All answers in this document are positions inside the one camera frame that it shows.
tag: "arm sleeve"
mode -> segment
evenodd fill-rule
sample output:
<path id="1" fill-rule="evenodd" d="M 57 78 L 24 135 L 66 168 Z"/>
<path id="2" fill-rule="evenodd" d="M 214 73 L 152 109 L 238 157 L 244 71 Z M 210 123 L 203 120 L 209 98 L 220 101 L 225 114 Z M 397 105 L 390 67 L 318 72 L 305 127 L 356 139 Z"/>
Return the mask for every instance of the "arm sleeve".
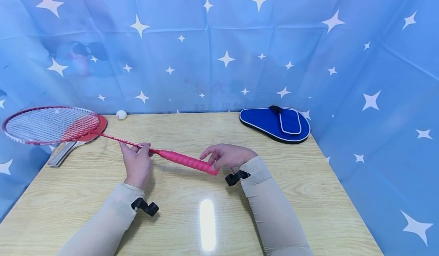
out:
<path id="1" fill-rule="evenodd" d="M 264 161 L 258 156 L 240 167 L 241 180 L 267 256 L 313 256 L 300 222 Z"/>
<path id="2" fill-rule="evenodd" d="M 136 212 L 131 204 L 143 190 L 118 184 L 104 206 L 61 248 L 57 256 L 113 256 Z"/>

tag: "racket handle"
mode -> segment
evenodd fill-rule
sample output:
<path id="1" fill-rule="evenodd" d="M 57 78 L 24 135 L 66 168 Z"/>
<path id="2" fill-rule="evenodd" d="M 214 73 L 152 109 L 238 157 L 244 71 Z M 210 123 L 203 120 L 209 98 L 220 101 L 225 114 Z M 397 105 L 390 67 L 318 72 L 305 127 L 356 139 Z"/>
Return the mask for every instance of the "racket handle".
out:
<path id="1" fill-rule="evenodd" d="M 155 150 L 162 158 L 169 160 L 174 163 L 178 163 L 193 169 L 208 173 L 210 175 L 218 175 L 220 170 L 212 170 L 211 165 L 208 162 L 198 160 L 177 152 L 167 151 L 167 150 Z"/>

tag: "white ball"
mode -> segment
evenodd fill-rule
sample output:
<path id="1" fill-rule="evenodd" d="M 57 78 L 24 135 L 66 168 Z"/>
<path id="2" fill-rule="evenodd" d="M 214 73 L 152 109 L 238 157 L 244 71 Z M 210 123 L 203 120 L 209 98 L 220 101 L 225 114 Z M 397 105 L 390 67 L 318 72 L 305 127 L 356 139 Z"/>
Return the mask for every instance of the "white ball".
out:
<path id="1" fill-rule="evenodd" d="M 125 119 L 127 117 L 127 112 L 124 111 L 124 110 L 119 110 L 118 112 L 116 112 L 116 117 L 119 120 L 123 120 L 123 119 Z"/>

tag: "blue cloth backdrop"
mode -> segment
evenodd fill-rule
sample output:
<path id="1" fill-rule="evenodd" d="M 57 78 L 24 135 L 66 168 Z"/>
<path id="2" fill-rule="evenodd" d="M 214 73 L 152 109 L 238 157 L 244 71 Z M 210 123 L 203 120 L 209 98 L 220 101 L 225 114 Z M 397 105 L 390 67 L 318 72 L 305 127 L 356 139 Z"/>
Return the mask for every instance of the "blue cloth backdrop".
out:
<path id="1" fill-rule="evenodd" d="M 384 254 L 439 255 L 438 7 L 0 0 L 0 119 L 43 105 L 101 114 L 294 107 Z M 50 149 L 0 143 L 3 218 Z"/>

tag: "badminton racket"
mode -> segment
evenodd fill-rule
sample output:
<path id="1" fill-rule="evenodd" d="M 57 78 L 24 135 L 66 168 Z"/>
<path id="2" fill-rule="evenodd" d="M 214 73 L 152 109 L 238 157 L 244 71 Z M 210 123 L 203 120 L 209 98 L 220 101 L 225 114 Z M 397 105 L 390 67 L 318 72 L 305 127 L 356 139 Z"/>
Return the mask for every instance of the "badminton racket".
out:
<path id="1" fill-rule="evenodd" d="M 86 135 L 95 134 L 130 144 L 98 131 L 101 120 L 99 115 L 88 109 L 68 106 L 44 106 L 20 111 L 7 118 L 2 125 L 5 135 L 23 144 L 57 144 L 78 141 Z M 166 160 L 182 164 L 210 175 L 218 175 L 219 170 L 212 170 L 205 161 L 191 158 L 168 150 L 150 149 Z"/>

